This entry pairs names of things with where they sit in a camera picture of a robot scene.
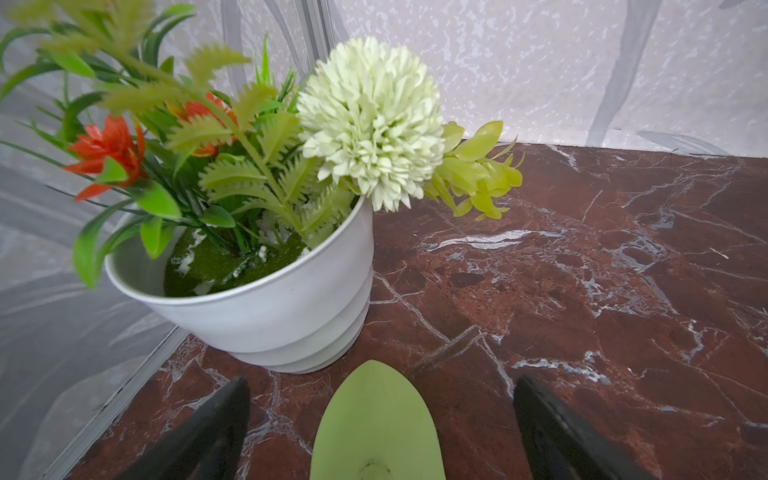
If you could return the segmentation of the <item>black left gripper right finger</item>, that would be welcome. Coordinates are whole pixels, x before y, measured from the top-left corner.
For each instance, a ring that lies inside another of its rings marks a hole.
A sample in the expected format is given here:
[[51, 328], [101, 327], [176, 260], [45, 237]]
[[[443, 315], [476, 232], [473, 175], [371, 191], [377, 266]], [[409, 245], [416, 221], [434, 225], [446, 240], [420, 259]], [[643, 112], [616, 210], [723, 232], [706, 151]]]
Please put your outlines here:
[[534, 479], [654, 477], [537, 379], [518, 379], [513, 405]]

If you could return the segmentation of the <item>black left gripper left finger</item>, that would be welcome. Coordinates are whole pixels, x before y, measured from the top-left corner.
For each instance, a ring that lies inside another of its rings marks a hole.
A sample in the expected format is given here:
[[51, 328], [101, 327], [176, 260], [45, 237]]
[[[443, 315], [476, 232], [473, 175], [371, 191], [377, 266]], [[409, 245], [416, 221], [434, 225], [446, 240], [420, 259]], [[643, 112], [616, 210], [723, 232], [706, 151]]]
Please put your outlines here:
[[219, 389], [183, 424], [139, 457], [120, 479], [233, 479], [250, 412], [247, 381]]

